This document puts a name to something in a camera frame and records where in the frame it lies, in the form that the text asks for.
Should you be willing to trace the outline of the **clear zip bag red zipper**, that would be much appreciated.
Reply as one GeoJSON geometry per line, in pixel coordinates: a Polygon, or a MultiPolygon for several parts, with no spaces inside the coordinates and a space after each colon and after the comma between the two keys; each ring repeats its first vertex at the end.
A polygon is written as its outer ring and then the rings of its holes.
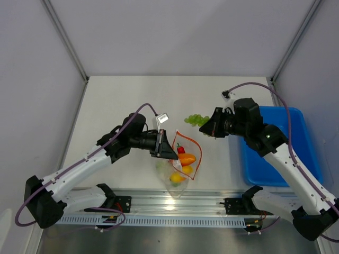
{"type": "Polygon", "coordinates": [[[171,148],[178,155],[177,160],[159,159],[155,164],[157,177],[164,184],[172,198],[179,198],[189,182],[195,180],[202,160],[202,148],[194,139],[175,132],[171,148]]]}

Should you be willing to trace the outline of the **red orange mango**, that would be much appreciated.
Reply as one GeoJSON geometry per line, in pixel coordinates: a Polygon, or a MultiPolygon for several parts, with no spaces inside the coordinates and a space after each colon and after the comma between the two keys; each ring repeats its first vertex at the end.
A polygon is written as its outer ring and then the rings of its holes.
{"type": "Polygon", "coordinates": [[[190,153],[178,154],[182,166],[188,166],[196,162],[196,157],[190,153]]]}

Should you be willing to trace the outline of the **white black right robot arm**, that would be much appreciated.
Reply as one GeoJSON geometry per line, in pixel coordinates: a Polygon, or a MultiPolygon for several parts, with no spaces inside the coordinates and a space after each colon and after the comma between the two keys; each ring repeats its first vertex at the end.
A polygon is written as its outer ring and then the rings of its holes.
{"type": "Polygon", "coordinates": [[[242,137],[246,145],[282,176],[300,202],[253,186],[242,195],[247,213],[266,211],[289,221],[305,239],[315,241],[338,221],[338,198],[326,190],[294,154],[292,142],[275,125],[266,124],[252,98],[233,101],[231,108],[217,107],[199,131],[214,138],[242,137]]]}

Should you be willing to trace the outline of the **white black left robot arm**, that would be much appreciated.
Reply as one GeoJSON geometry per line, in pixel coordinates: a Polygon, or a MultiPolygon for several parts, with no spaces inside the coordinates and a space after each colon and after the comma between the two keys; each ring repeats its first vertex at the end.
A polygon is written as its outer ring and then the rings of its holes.
{"type": "Polygon", "coordinates": [[[34,223],[46,229],[66,213],[112,210],[116,197],[107,184],[75,192],[72,189],[95,172],[127,156],[131,149],[147,150],[157,159],[177,160],[179,157],[169,144],[166,131],[144,130],[145,124],[142,114],[131,113],[122,125],[101,137],[80,161],[42,179],[31,176],[25,183],[24,206],[34,223]]]}

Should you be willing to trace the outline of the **white cauliflower green leaves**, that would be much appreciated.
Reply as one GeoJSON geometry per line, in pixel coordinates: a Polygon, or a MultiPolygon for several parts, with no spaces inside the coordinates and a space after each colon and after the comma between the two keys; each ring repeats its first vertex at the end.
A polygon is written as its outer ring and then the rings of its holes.
{"type": "Polygon", "coordinates": [[[158,178],[164,183],[166,188],[180,185],[180,176],[173,170],[172,165],[166,160],[157,160],[156,172],[158,178]]]}

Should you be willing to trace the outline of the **orange yellow mango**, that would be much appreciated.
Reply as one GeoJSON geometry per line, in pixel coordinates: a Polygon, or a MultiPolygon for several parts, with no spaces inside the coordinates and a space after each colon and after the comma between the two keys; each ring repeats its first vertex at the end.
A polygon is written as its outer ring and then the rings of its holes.
{"type": "Polygon", "coordinates": [[[173,184],[179,184],[186,180],[186,177],[193,173],[193,168],[191,166],[183,166],[181,172],[173,172],[170,175],[170,181],[173,184]]]}

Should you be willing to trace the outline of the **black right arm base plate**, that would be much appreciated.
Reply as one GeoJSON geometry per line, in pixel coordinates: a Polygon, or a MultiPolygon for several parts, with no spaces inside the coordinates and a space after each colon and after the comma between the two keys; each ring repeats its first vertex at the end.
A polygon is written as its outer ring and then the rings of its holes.
{"type": "Polygon", "coordinates": [[[268,211],[257,209],[250,199],[229,197],[219,204],[224,206],[228,215],[272,215],[268,211]]]}

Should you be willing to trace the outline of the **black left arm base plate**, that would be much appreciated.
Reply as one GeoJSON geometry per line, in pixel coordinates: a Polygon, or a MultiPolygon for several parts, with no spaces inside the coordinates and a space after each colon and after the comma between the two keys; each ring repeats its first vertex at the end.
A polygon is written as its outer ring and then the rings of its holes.
{"type": "Polygon", "coordinates": [[[85,212],[104,212],[104,208],[118,210],[123,213],[129,213],[132,204],[131,196],[115,196],[115,198],[108,198],[101,206],[97,207],[97,209],[86,208],[85,212]]]}

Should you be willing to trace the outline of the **green grape bunch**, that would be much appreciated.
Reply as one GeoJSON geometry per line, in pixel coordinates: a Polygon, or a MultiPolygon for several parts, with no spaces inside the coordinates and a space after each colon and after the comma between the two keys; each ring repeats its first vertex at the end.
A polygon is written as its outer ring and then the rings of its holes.
{"type": "Polygon", "coordinates": [[[200,114],[193,114],[184,119],[184,122],[189,124],[191,127],[202,127],[210,120],[209,116],[201,116],[200,114]]]}

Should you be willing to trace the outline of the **red chili pepper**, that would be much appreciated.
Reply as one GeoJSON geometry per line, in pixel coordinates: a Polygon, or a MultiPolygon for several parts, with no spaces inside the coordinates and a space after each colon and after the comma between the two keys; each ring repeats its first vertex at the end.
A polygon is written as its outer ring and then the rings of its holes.
{"type": "Polygon", "coordinates": [[[177,143],[176,149],[177,149],[177,153],[178,154],[186,153],[184,147],[181,144],[179,144],[179,143],[177,143]]]}

